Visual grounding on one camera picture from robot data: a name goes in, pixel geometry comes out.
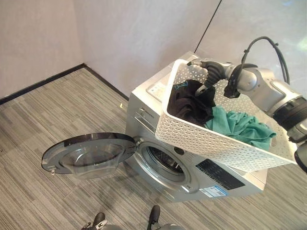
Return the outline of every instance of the black display panel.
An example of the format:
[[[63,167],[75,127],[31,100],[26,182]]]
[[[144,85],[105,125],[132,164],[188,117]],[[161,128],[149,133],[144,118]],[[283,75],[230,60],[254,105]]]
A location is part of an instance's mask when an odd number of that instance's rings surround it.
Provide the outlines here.
[[[245,186],[245,184],[210,159],[204,160],[196,165],[196,167],[227,190]]]

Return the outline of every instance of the gray carpet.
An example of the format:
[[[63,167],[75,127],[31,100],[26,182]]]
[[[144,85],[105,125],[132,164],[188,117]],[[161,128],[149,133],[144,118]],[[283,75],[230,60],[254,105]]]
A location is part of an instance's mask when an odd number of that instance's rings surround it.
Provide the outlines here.
[[[154,204],[162,224],[187,230],[307,229],[307,176],[296,165],[270,169],[263,194],[184,203],[169,203],[126,164],[88,181],[41,168],[44,151],[63,139],[123,133],[126,109],[85,69],[1,105],[0,229],[79,230],[103,211],[112,224],[144,230]]]

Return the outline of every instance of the teal cloth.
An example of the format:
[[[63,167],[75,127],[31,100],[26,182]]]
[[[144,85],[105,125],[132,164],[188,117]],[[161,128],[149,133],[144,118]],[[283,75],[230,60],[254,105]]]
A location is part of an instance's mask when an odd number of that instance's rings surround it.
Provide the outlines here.
[[[205,123],[205,127],[214,132],[234,138],[263,150],[269,150],[270,140],[276,136],[266,124],[259,123],[247,113],[226,112],[220,106],[213,107],[214,118]]]

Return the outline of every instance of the perforated plastic basket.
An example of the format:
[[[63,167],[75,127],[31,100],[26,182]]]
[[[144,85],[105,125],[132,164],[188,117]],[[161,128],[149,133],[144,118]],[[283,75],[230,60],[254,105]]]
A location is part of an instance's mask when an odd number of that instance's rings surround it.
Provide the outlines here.
[[[182,83],[187,79],[204,82],[206,76],[207,71],[201,67],[187,66],[187,61],[181,59],[175,61],[162,101],[163,111],[155,133],[157,139],[245,172],[289,163],[296,164],[293,158],[296,145],[288,141],[286,131],[258,109],[247,96],[240,95],[235,99],[224,97],[224,88],[227,85],[225,80],[215,85],[214,102],[226,111],[233,110],[253,115],[274,130],[277,135],[272,139],[270,151],[213,132],[167,112],[173,84]]]

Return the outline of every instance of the washing machine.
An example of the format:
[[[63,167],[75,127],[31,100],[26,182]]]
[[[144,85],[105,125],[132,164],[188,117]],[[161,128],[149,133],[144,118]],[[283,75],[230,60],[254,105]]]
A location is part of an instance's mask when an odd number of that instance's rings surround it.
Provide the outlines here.
[[[179,58],[198,56],[188,52]],[[243,172],[155,138],[172,65],[132,91],[125,134],[93,133],[59,142],[44,153],[42,168],[90,179],[113,173],[125,161],[173,202],[262,192],[267,170]]]

